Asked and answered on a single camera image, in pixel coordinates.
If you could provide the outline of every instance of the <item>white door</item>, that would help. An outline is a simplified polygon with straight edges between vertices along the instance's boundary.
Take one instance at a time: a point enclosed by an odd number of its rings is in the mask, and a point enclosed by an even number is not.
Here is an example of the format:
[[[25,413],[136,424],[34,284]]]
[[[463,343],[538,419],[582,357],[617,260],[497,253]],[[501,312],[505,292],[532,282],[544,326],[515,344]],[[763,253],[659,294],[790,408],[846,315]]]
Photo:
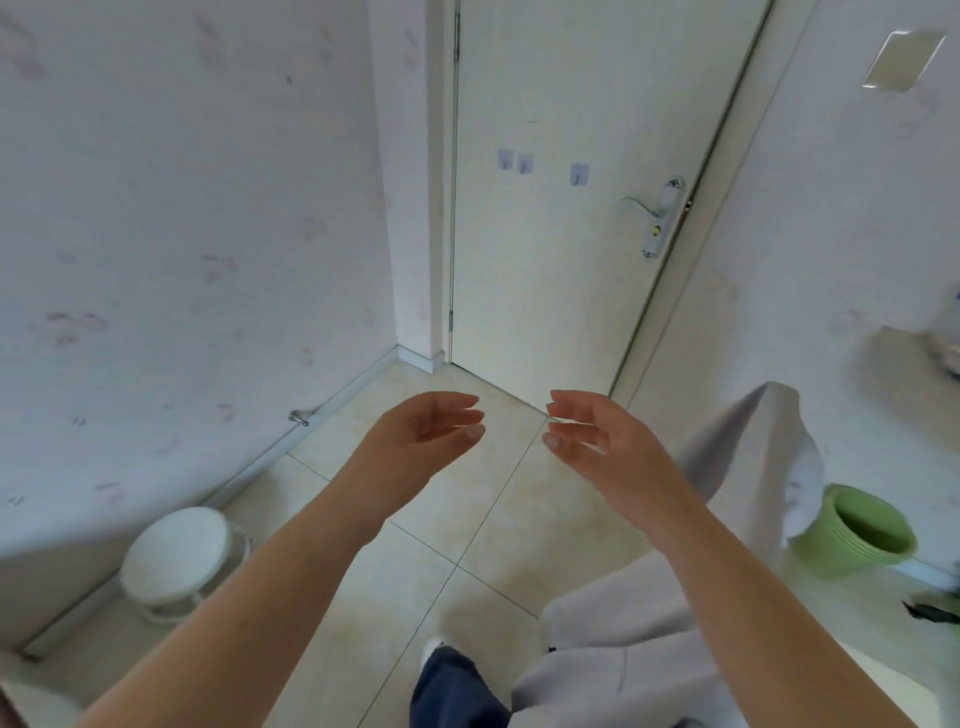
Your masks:
[[[538,408],[610,392],[676,228],[619,201],[683,205],[766,5],[461,0],[454,363]]]

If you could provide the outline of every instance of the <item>pants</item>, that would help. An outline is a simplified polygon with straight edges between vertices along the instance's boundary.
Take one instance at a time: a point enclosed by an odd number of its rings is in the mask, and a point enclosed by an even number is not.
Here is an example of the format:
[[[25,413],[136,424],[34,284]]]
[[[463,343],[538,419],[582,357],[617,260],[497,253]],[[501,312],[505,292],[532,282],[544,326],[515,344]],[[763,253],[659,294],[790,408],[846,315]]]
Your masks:
[[[473,661],[453,647],[434,650],[410,701],[410,728],[506,728],[510,711]]]

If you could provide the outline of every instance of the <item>hand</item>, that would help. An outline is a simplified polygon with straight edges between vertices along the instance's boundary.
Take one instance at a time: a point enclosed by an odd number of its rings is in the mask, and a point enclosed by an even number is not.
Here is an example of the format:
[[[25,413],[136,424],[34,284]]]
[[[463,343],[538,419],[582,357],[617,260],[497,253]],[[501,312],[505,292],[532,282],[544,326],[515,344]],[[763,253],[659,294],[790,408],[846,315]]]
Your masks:
[[[413,500],[431,477],[480,442],[480,398],[425,392],[384,413],[327,488],[371,532]]]
[[[673,458],[647,425],[609,398],[559,389],[550,395],[547,413],[576,422],[550,423],[543,443],[662,550],[670,524],[703,507]]]

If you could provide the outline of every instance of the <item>green bucket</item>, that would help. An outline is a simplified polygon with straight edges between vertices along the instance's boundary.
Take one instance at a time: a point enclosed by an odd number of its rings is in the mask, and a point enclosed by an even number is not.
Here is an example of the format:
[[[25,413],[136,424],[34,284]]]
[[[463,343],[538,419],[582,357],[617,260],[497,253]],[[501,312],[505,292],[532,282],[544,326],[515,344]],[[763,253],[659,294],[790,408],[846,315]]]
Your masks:
[[[790,545],[808,569],[830,579],[906,561],[917,551],[917,536],[903,513],[886,500],[831,485],[816,520]]]

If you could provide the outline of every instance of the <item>gray towel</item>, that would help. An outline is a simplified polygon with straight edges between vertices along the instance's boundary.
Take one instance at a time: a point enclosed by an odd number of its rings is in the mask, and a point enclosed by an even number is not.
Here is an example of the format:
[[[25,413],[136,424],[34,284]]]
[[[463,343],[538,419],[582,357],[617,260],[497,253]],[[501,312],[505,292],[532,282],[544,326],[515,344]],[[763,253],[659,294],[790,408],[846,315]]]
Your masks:
[[[782,384],[725,412],[677,462],[710,511],[774,571],[785,537],[816,516],[823,463],[798,393]],[[516,682],[515,710],[545,708],[561,728],[746,726],[662,554],[561,596],[541,621],[557,651]]]

